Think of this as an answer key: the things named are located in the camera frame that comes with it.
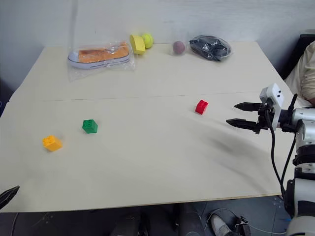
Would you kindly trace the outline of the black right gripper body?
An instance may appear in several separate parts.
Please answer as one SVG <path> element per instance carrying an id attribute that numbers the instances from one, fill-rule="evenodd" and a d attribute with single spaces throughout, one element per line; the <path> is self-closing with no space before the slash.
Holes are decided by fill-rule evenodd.
<path id="1" fill-rule="evenodd" d="M 272 128 L 274 118 L 274 108 L 268 103 L 262 103 L 258 109 L 258 121 L 254 128 L 255 134 L 259 134 L 261 130 Z"/>

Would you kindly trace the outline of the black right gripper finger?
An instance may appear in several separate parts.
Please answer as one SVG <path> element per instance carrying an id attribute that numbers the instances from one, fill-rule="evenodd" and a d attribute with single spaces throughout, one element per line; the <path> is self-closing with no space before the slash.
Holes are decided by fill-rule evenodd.
<path id="1" fill-rule="evenodd" d="M 245 119 L 233 118 L 227 119 L 226 122 L 236 128 L 251 130 L 253 132 L 256 131 L 256 122 L 247 121 Z"/>
<path id="2" fill-rule="evenodd" d="M 260 106 L 260 103 L 242 102 L 236 104 L 234 107 L 242 111 L 256 112 L 259 111 Z"/>

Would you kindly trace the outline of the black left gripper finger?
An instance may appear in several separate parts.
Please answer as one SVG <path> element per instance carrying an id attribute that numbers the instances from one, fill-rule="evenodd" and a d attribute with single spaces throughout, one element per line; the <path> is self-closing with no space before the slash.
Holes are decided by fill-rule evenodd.
<path id="1" fill-rule="evenodd" d="M 20 186 L 17 185 L 0 194 L 0 209 L 4 208 L 15 197 L 19 189 Z"/>

